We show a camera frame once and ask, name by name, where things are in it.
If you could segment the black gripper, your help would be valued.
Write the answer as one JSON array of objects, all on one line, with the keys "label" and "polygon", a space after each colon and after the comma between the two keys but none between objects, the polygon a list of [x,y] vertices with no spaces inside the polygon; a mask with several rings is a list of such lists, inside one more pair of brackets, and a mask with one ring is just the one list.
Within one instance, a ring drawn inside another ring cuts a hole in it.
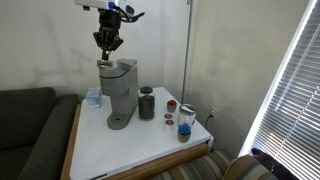
[{"label": "black gripper", "polygon": [[111,51],[115,51],[123,43],[119,36],[120,14],[116,11],[106,10],[100,14],[99,23],[99,31],[94,32],[93,36],[97,46],[102,49],[102,60],[109,60]]}]

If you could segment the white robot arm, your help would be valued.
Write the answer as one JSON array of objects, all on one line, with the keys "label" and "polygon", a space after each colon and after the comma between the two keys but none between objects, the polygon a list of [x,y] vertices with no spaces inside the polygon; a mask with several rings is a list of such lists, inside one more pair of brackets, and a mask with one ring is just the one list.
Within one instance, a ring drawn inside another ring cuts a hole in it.
[{"label": "white robot arm", "polygon": [[102,49],[103,60],[108,60],[111,52],[123,43],[119,36],[121,23],[133,23],[139,18],[126,0],[74,0],[74,3],[87,11],[91,8],[98,10],[100,27],[93,36]]}]

